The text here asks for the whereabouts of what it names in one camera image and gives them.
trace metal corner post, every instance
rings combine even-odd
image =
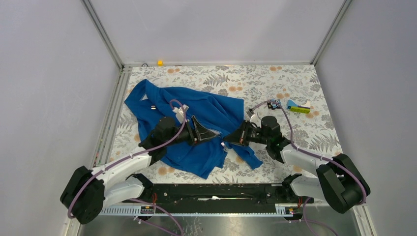
[[[320,59],[320,56],[323,54],[323,51],[325,50],[325,48],[327,47],[331,37],[333,36],[334,32],[336,31],[337,27],[339,26],[343,16],[345,15],[346,11],[348,10],[349,6],[351,5],[351,3],[353,2],[353,0],[345,0],[342,4],[342,6],[339,9],[339,12],[337,13],[336,17],[333,20],[333,23],[331,23],[331,26],[329,28],[329,30],[327,31],[327,34],[325,36],[325,38],[323,39],[319,49],[317,50],[316,54],[314,55],[312,61],[311,61],[311,65],[316,66],[317,62]]]
[[[119,69],[123,69],[123,61],[121,61],[115,47],[113,46],[109,36],[107,35],[106,31],[104,30],[103,25],[101,24],[100,19],[98,18],[97,13],[91,3],[90,0],[81,0],[84,4],[88,14],[90,15],[95,28],[97,29],[100,37],[103,39],[104,44],[106,45],[107,49],[109,50],[110,55],[112,56],[113,60],[115,61],[116,65]]]

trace small toy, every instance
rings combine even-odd
[[[292,100],[288,100],[287,102],[287,109],[292,112],[300,112],[300,113],[310,113],[310,101],[307,101],[304,105],[297,105]]]
[[[277,108],[281,107],[281,100],[273,100],[271,99],[269,102],[267,102],[268,108],[271,110],[275,110]]]

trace table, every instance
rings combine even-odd
[[[312,65],[249,66],[172,66],[133,67],[125,98],[135,85],[148,79],[159,87],[187,87],[224,96],[244,99],[245,111],[268,99],[288,99],[297,104],[311,102],[309,114],[289,112],[294,141],[301,148],[337,155],[342,149],[328,111],[317,73]],[[266,106],[257,109],[260,117],[277,117],[282,133],[289,138],[289,128],[282,111]],[[123,104],[109,160],[127,156],[137,147],[140,137],[136,117]],[[233,150],[224,168],[215,168],[208,179],[176,170],[159,161],[140,170],[153,183],[278,183],[294,173],[306,173],[297,166],[281,164],[269,158],[265,145],[251,144],[263,165],[252,170]]]

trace blue fabric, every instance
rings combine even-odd
[[[145,94],[148,99],[141,101]],[[187,143],[169,146],[162,161],[176,169],[207,178],[214,167],[223,168],[227,153],[220,143],[222,137],[235,131],[242,123],[243,100],[199,92],[189,88],[159,88],[148,80],[143,80],[135,86],[125,100],[127,107],[138,119],[141,138],[146,137],[162,117],[175,118],[175,113],[169,105],[172,99],[177,99],[189,107],[186,113],[188,119],[195,115],[204,127],[219,131],[221,137],[216,137],[209,142],[193,147]],[[152,105],[156,106],[156,110],[150,108]],[[177,119],[175,120],[177,125],[180,125],[180,122]],[[250,147],[228,145],[252,169],[262,164],[262,161],[256,158]]]

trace blue shirt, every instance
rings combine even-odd
[[[169,102],[176,99],[187,105],[188,119],[195,115],[206,128],[220,132],[220,137],[196,146],[186,142],[167,147],[163,162],[179,170],[194,173],[207,178],[214,167],[223,168],[227,152],[221,145],[222,138],[235,131],[243,122],[243,100],[225,97],[189,88],[159,88],[148,80],[140,81],[125,100],[125,104],[138,119],[139,135],[144,139],[155,128],[162,117],[174,117]],[[255,169],[262,165],[250,147],[227,144]]]

